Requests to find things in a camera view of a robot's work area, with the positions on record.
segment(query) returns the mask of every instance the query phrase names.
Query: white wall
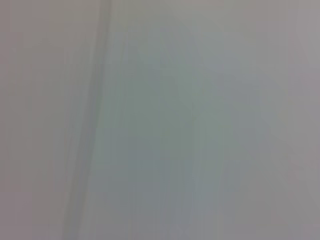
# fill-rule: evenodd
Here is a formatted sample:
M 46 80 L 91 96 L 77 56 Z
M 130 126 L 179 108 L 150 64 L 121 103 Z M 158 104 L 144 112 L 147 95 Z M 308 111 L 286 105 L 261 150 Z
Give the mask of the white wall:
M 318 4 L 114 2 L 79 239 L 317 239 Z
M 0 238 L 61 239 L 99 0 L 0 2 Z

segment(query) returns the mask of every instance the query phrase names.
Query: vertical edge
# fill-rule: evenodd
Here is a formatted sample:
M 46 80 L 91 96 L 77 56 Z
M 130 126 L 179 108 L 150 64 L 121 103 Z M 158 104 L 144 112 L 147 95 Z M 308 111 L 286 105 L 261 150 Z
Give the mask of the vertical edge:
M 78 143 L 71 190 L 63 220 L 62 240 L 77 240 L 88 188 L 96 128 L 103 95 L 105 58 L 112 0 L 100 0 L 92 72 Z

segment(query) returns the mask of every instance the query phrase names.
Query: gray wall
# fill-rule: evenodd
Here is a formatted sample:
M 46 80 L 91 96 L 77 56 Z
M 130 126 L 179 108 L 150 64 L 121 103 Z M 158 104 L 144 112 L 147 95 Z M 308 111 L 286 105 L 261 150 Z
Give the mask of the gray wall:
M 319 5 L 113 7 L 79 239 L 317 239 Z
M 0 238 L 61 239 L 99 0 L 0 2 Z

